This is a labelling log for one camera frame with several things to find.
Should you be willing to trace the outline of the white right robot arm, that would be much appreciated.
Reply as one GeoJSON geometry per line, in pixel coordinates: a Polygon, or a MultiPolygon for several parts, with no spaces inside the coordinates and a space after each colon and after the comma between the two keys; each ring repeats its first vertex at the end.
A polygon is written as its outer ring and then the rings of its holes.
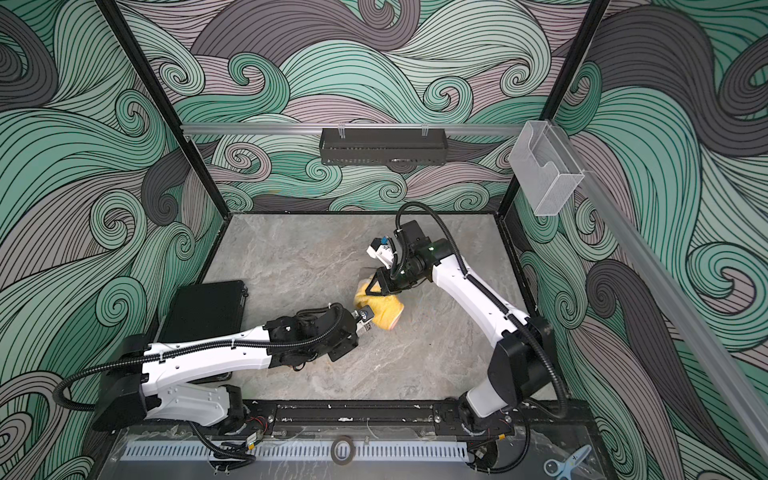
{"type": "Polygon", "coordinates": [[[382,266],[368,294],[396,295],[427,280],[446,292],[480,328],[493,353],[485,378],[462,395],[472,419],[516,407],[553,382],[556,357],[548,323],[503,299],[482,280],[448,237],[431,240],[416,221],[378,237],[367,254],[382,266]]]}

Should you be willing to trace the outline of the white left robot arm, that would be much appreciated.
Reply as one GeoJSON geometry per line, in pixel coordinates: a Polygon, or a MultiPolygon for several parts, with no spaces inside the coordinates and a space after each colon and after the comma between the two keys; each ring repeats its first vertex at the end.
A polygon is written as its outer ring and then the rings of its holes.
{"type": "Polygon", "coordinates": [[[101,375],[92,427],[106,432],[161,419],[236,430],[246,414],[240,389],[201,380],[243,370],[298,371],[321,357],[336,361],[357,347],[373,318],[368,307],[350,311],[334,303],[211,339],[149,343],[131,336],[101,375]]]}

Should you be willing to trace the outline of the yellow pink microfiber cloth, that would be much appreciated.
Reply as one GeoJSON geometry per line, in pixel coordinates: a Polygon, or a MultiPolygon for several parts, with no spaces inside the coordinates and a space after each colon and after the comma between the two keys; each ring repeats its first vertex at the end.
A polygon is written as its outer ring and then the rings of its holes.
{"type": "Polygon", "coordinates": [[[356,309],[370,307],[373,312],[373,324],[382,330],[392,330],[404,311],[404,305],[395,295],[375,296],[375,293],[381,292],[377,281],[374,281],[372,295],[367,294],[366,288],[372,280],[373,278],[369,277],[358,282],[354,306],[356,309]]]}

